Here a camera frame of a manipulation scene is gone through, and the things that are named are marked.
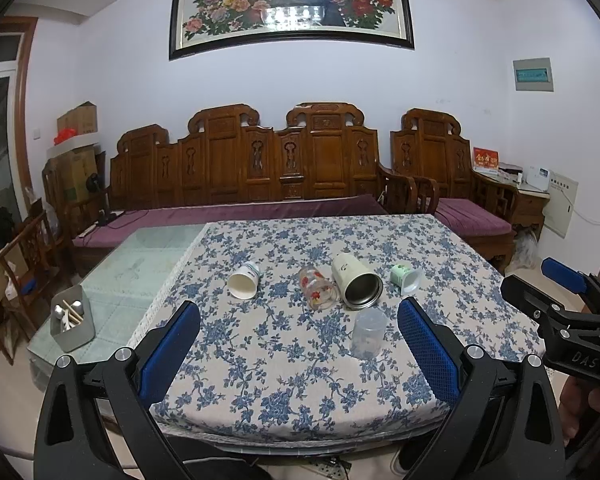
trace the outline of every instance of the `metal screw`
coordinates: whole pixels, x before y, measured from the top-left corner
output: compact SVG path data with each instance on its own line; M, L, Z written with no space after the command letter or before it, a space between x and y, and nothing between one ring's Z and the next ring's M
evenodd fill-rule
M59 368L65 368L69 365L69 363L71 362L71 358L68 355L61 355L58 358L58 361L56 361L56 366Z
M126 361L131 357L131 348L123 347L116 350L116 359L118 361Z
M469 357L473 359L481 359L484 355L484 351L482 350L482 348L476 345L469 346L466 352L469 354Z
M529 361L529 364L534 368L538 368L542 364L542 359L539 358L536 354L531 354L526 357L526 360Z

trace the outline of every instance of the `floor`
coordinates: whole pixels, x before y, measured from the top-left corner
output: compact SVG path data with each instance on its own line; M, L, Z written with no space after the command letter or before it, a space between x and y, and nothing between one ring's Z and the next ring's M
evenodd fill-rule
M563 303L570 310L581 310L582 300L567 292L554 282L545 278L539 269L520 269L515 271L524 280L540 288L545 293ZM555 372L552 385L556 396L559 396L566 376ZM24 454L32 454L34 438L38 424L38 414L42 405L43 394L33 385L30 379L29 361L26 345L21 342L17 349L14 365L10 367L0 354L0 446L17 450ZM122 437L109 434L120 463L133 465L134 460L126 448ZM375 450L343 455L341 459L351 462L350 480L396 480L400 478L390 470L390 463L398 446L386 446ZM20 458L10 458L14 468L25 480L33 478L32 462ZM298 460L272 460L262 463L276 480L318 480L323 476L314 474L302 467ZM136 470L128 470L129 475L142 478Z

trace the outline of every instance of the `blue gripper pad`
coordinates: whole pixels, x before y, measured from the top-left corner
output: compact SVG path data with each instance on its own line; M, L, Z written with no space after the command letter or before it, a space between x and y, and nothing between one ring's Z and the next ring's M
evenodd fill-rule
M460 396L456 364L410 300L400 303L397 322L433 394L453 406Z
M546 277L574 294L584 294L587 291L587 283L582 274L553 258L547 258L542 262L541 269Z
M184 312L169 327L140 372L138 397L146 410L152 404L164 399L173 378L180 370L180 365L200 332L200 310L195 303L190 301L187 303Z

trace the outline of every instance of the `clear plastic cup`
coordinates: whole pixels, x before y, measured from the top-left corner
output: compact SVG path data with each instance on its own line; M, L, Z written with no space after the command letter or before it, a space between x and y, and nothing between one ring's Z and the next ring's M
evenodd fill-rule
M338 291L314 266L306 266L298 272L300 288L312 310L324 310L333 306Z
M377 308L361 310L353 325L351 355L362 360L376 357L382 349L387 323L388 319L381 310Z

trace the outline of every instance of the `purple cushion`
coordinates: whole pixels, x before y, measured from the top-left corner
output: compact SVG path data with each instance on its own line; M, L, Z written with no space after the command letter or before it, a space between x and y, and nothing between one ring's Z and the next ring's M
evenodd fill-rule
M511 232L511 224L465 198L441 198L435 216L460 237L497 236Z
M273 220L384 214L386 211L371 195L327 200L168 207L129 211L106 227L98 227L83 238L74 238L74 245L76 247L115 248L141 227L205 224L222 220Z

